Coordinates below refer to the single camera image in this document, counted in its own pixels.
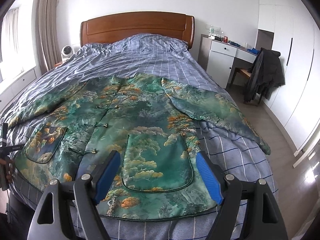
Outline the person's left hand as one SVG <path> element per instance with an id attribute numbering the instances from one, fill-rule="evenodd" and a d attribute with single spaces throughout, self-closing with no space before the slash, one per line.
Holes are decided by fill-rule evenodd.
<path id="1" fill-rule="evenodd" d="M 12 183 L 13 178 L 13 160 L 11 159 L 0 159 L 1 163 L 1 185 Z"/>

